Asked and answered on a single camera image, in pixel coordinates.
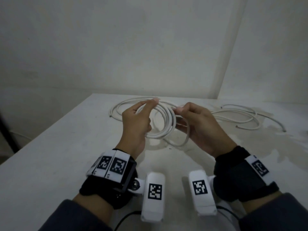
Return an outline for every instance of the white wall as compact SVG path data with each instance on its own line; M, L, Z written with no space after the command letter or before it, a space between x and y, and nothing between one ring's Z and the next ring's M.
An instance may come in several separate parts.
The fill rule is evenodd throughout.
M218 94L243 2L0 0L0 112L36 137L92 92Z
M219 98L308 103L308 0L248 0Z

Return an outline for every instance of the sleeve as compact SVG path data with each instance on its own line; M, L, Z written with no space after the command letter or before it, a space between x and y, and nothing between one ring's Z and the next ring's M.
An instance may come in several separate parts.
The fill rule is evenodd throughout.
M240 219L239 225L241 231L307 231L308 211L286 193Z
M87 209L71 200L64 200L39 231L112 231Z

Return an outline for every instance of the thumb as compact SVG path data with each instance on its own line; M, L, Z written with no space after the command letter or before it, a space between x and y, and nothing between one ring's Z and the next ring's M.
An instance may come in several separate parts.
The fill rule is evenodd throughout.
M197 124L200 120L200 115L193 113L189 110L184 109L183 107L176 108L176 113L185 118L190 124Z
M149 117L152 109L156 107L158 102L159 102L158 98L148 100L143 109L140 111L140 114Z

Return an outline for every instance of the black pole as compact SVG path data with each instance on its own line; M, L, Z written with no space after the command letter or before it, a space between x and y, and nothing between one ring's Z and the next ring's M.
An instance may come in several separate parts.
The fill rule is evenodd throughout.
M7 143L10 145L12 151L14 153L18 152L20 150L20 147L18 143L13 139L10 132L8 131L7 127L5 126L3 119L0 116L0 132L2 133L3 137L7 141Z

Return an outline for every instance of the white plastic housing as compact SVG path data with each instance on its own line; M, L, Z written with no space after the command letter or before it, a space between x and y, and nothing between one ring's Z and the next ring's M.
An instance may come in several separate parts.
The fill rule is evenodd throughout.
M195 210L199 216L213 216L217 214L211 187L204 170L189 173L189 185Z
M144 188L141 220L151 223L161 222L164 217L165 175L156 172L147 174Z

